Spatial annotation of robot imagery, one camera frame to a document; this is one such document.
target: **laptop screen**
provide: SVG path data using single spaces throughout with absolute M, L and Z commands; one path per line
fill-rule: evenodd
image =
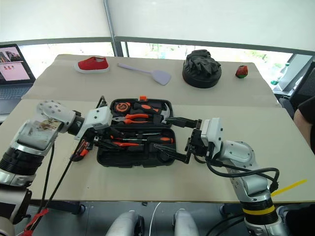
M 0 85 L 33 83 L 29 66 L 16 44 L 0 46 Z

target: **yellow ring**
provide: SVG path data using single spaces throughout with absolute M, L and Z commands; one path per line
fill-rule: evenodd
M 265 210 L 246 210 L 243 208 L 243 212 L 245 212 L 248 215 L 265 215 L 273 212 L 275 210 L 275 206 L 272 205 L 271 207 L 265 209 Z

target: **orange-handled pliers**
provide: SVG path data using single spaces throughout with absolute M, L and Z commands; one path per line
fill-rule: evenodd
M 133 114 L 133 115 L 126 115 L 124 117 L 114 117 L 112 118 L 113 121 L 123 121 L 125 124 L 133 124 L 133 123 L 147 123 L 148 121 L 133 121 L 136 118 L 149 118 L 148 114 Z

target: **laptop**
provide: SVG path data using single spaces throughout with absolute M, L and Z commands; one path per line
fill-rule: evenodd
M 10 114 L 34 82 L 19 47 L 0 45 L 0 115 Z

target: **white shoe sole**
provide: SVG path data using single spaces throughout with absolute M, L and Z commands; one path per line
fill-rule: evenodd
M 83 74 L 104 73 L 106 71 L 109 71 L 109 67 L 106 69 L 100 69 L 100 70 L 82 70 L 79 68 L 78 63 L 74 65 L 74 69 Z

